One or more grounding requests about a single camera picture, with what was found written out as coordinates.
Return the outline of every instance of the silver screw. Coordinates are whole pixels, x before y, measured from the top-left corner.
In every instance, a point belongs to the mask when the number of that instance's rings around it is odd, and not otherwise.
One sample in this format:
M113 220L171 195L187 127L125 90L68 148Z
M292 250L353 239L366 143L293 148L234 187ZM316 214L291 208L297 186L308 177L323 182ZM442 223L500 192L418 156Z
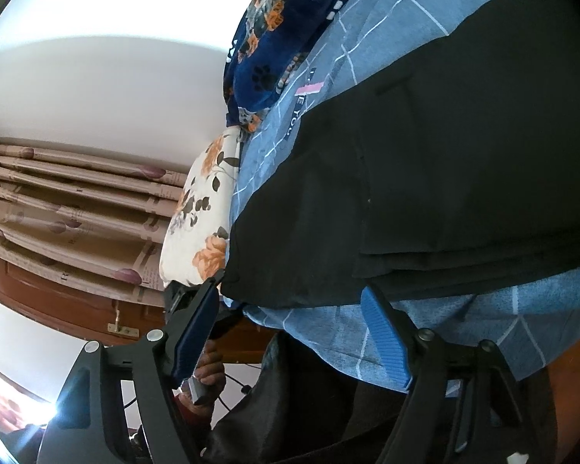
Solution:
M99 347L100 347L99 342L93 340L92 342L88 342L84 346L84 350L90 354L90 353L93 353L93 352L99 350Z
M496 344L492 340L482 340L481 341L481 348L487 353L491 353L495 347L496 347Z
M431 342L436 334L430 328L421 328L421 330L417 331L417 336L424 342Z
M161 340L161 338L163 338L163 331L161 331L161 330L150 330L146 334L146 338L150 342L157 342L157 341Z

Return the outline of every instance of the pink patterned curtain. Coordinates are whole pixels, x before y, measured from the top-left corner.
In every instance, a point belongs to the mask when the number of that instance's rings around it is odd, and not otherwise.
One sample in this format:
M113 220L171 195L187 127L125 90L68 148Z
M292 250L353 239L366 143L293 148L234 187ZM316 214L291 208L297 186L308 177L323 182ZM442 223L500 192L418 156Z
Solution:
M186 178L0 145L0 258L71 288L162 306L159 255Z

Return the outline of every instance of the hand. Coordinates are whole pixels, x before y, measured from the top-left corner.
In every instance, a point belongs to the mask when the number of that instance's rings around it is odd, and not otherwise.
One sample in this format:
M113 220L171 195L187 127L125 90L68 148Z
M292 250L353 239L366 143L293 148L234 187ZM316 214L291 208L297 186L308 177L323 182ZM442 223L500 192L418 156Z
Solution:
M201 381L205 386L213 386L212 401L209 404L195 406L191 400L189 390L178 395L178 400L186 406L190 412L199 417L211 419L215 409L215 400L219 398L221 392L226 387L226 371L223 365L223 356L217 351L217 344L214 340L208 340L204 346L204 351L193 372L193 376Z

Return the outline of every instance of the metal bracket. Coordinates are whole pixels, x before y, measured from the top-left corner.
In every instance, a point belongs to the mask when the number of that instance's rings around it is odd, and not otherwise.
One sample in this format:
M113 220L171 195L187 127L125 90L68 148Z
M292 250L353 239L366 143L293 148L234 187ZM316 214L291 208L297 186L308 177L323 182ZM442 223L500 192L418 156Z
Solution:
M140 337L140 330L137 328L129 328L128 326L121 326L121 312L118 309L118 304L116 304L116 322L107 323L107 330L110 333L121 334L124 336L131 336L133 338Z

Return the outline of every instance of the white floral pillow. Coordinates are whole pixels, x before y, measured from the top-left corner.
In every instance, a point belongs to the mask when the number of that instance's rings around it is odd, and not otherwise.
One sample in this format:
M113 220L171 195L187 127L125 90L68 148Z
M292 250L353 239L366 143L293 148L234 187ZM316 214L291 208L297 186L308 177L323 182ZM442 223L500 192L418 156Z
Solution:
M173 280L200 285L226 264L240 136L238 126L228 127L189 171L161 250L159 274L166 286Z

